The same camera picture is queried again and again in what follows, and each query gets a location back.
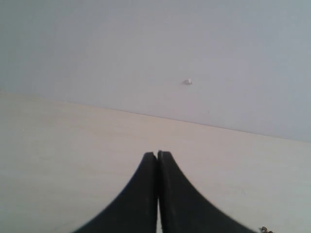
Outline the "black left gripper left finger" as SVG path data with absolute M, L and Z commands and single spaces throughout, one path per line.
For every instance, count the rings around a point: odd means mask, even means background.
M 157 158 L 143 155 L 134 175 L 117 197 L 77 233 L 155 233 Z

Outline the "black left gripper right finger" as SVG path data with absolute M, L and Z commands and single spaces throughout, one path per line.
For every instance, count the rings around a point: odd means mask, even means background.
M 252 233 L 201 195 L 169 151 L 159 151 L 158 198 L 164 233 Z

